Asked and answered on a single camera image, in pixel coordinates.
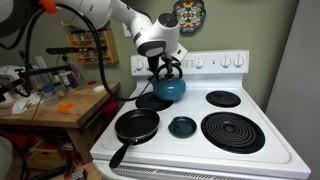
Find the teal kettle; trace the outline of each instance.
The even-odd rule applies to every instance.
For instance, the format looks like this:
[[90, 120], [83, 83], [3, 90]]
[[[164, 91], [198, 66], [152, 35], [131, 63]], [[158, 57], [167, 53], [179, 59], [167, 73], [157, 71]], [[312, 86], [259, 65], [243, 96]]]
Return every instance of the teal kettle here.
[[172, 67], [178, 69], [179, 75], [172, 73], [160, 75], [160, 71], [167, 68], [166, 65], [162, 65], [157, 69], [154, 77], [150, 80], [153, 85], [154, 93], [162, 100], [178, 100], [186, 91], [186, 83], [182, 79], [183, 73], [181, 68], [176, 64], [172, 64]]

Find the burner drip pan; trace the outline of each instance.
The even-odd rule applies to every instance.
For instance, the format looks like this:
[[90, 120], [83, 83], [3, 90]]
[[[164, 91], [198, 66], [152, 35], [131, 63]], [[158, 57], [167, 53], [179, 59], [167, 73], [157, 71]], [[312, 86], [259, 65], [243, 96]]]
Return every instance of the burner drip pan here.
[[165, 101], [159, 99], [153, 92], [143, 94], [136, 100], [137, 108], [149, 108], [154, 111], [165, 110], [169, 108], [172, 104], [173, 101]]
[[206, 96], [207, 101], [218, 107], [236, 107], [241, 103], [241, 99], [227, 91], [213, 91]]
[[233, 153], [254, 153], [265, 143], [265, 136], [260, 127], [250, 119], [235, 113], [209, 114], [202, 120], [201, 130], [212, 144]]

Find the stove knob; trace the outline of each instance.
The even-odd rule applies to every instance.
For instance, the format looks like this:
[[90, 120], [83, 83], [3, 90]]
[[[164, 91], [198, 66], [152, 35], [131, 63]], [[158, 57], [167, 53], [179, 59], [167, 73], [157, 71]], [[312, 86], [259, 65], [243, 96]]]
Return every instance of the stove knob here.
[[138, 61], [134, 64], [134, 68], [136, 68], [137, 71], [141, 71], [143, 68], [143, 63], [141, 61]]
[[225, 57], [222, 59], [221, 65], [222, 65], [222, 67], [227, 68], [231, 65], [231, 60], [229, 58]]
[[204, 66], [204, 62], [203, 62], [203, 60], [202, 59], [197, 59], [196, 61], [195, 61], [195, 64], [194, 64], [194, 66], [197, 68], [197, 69], [201, 69], [203, 66]]
[[239, 68], [244, 64], [244, 59], [240, 56], [238, 56], [235, 60], [234, 60], [234, 65]]

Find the electric stove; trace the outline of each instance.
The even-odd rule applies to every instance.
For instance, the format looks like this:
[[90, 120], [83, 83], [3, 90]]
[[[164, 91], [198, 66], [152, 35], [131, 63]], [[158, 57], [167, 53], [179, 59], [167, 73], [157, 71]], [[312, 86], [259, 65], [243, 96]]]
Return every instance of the electric stove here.
[[[248, 67], [247, 50], [189, 52], [181, 61], [187, 90], [157, 109], [157, 132], [130, 146], [120, 166], [110, 169], [110, 159], [122, 146], [115, 122], [141, 107], [125, 103], [91, 149], [95, 166], [106, 179], [307, 179], [308, 166], [242, 87]], [[152, 74], [142, 56], [131, 57], [131, 70], [137, 81], [134, 97]], [[152, 91], [149, 85], [145, 94]], [[180, 116], [196, 122], [188, 138], [177, 138], [168, 129]]]

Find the wall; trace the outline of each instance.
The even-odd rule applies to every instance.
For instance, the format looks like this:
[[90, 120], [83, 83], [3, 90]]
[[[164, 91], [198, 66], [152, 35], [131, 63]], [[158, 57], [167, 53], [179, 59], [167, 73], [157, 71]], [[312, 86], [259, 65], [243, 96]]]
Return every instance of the wall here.
[[320, 1], [300, 1], [267, 116], [320, 179]]
[[[177, 0], [127, 0], [130, 6], [144, 10], [152, 20], [163, 12], [172, 12]], [[204, 0], [207, 16], [196, 33], [181, 35], [180, 42], [189, 51], [239, 49], [250, 50], [250, 69], [244, 87], [257, 104], [265, 109], [281, 56], [286, 44], [298, 0]], [[120, 81], [120, 95], [129, 96], [134, 89], [129, 57], [136, 54], [132, 40], [123, 36], [121, 23], [111, 20], [120, 62], [107, 65], [107, 79]], [[53, 17], [43, 17], [32, 40], [32, 56], [43, 56], [54, 65], [55, 57], [45, 53], [48, 47], [65, 46], [67, 28]], [[13, 37], [0, 39], [10, 42]], [[1, 61], [21, 64], [17, 50], [0, 50]], [[99, 79], [96, 66], [81, 66], [86, 80]]]

